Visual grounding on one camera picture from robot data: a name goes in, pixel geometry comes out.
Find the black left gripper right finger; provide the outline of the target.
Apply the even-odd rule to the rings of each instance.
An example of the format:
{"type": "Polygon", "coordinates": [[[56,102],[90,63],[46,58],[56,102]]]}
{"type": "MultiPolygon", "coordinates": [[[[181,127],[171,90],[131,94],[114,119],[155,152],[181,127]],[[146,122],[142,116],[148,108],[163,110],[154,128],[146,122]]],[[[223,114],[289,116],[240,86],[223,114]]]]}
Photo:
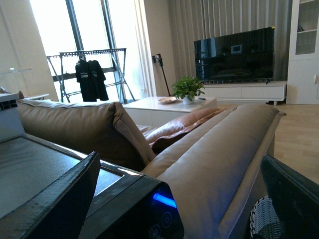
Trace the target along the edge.
{"type": "Polygon", "coordinates": [[[319,185],[276,158],[263,156],[260,170],[289,239],[319,237],[319,185]]]}

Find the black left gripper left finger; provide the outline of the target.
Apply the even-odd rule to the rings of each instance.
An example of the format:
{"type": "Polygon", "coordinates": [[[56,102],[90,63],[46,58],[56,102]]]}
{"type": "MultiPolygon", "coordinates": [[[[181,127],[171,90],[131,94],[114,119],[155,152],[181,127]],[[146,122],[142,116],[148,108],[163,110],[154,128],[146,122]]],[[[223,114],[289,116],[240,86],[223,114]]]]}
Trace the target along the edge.
{"type": "Polygon", "coordinates": [[[93,200],[100,171],[92,152],[0,220],[2,239],[76,239],[93,200]]]}

